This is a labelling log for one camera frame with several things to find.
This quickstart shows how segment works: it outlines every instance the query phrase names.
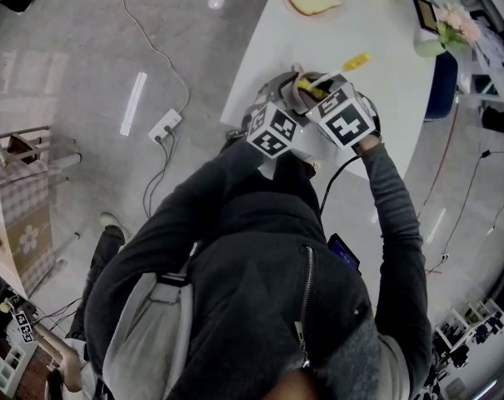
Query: gray floor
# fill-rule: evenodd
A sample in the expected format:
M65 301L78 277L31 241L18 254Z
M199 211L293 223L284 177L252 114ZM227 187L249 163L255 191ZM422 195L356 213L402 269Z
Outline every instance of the gray floor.
M265 1L226 0L222 10L213 11L207 0L127 0L192 89L177 129L177 151L155 203L220 149L224 127L218 119ZM52 207L56 245L76 230L82 238L65 249L62 265L33 298L51 312L81 296L102 231L101 211L115 213L132 232L146 220L142 192L163 163L161 149L147 132L182 103L183 93L166 62L150 51L123 12L122 0L37 0L22 16L0 11L0 19L0 133L50 123L56 137L76 138L83 155L82 163L68 171L71 182L57 188ZM147 74L147 82L130 135L124 137L119 129L139 72ZM451 126L449 117L422 129L405 178L417 209L435 177ZM461 105L447 159L420 216L427 268L440 262L478 156L488 148L504 151L504 135L481 129L477 112ZM325 165L315 178L319 197L334 171ZM499 154L481 161L450 241L450 259L439 268L442 274L428 277L434 323L451 305L482 297L501 271L504 211L490 236L487 231L503 203L504 155ZM339 233L360 258L376 303L381 239L367 181L342 174L323 220L327 234ZM61 328L68 327L66 320Z

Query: red cable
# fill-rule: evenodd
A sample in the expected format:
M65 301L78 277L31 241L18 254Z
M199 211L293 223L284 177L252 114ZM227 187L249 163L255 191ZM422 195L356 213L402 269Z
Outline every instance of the red cable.
M455 125L457 122L457 112L458 111L459 111L459 105L457 104L455 107L455 114L453 115L452 129L450 129L450 136L448 137L448 142L446 144L446 148L444 148L444 154L442 154L441 164L439 164L439 166L438 166L437 174L435 175L435 179L433 179L432 187L429 189L429 193L427 194L426 200L424 200L422 207L420 207L420 210L418 211L417 218L420 217L423 208L426 206L427 202L429 201L429 197L432 195L433 188L437 184L438 176L441 173L442 165L444 164L444 159L446 158L446 155L448 153L448 148L450 147L450 142L452 141L452 135L453 135L453 130L455 129Z

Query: gray sleeve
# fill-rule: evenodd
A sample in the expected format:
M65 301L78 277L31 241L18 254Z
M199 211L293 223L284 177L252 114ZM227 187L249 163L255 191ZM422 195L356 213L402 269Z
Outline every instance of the gray sleeve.
M231 189L261 166L263 155L241 140L205 163L165 198L156 213L105 267L87 302L87 350L99 374L120 314L143 273L178 273L193 244Z
M422 237L411 198L383 144L362 157L383 237L383 264L376 325L394 338L407 360L411 395L427 378L432 330L427 319L427 287Z

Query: white table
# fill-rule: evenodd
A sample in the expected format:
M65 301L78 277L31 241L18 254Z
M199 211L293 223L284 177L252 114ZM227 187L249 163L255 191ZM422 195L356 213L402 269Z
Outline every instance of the white table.
M356 55L372 60L346 77L377 106L382 135L403 177L411 161L431 91L435 58L415 54L418 25L412 0L341 0L334 17L304 18L283 0L268 0L248 45L221 121L240 127L244 109L259 88L300 63L307 71L330 72ZM339 152L341 164L352 150ZM362 163L348 167L366 177Z

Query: white flower print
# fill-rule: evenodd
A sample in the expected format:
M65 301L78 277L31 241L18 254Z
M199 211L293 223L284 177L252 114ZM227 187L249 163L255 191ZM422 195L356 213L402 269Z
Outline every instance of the white flower print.
M37 247L38 228L33 228L32 225L26 226L26 233L20 236L20 246L24 253L29 253Z

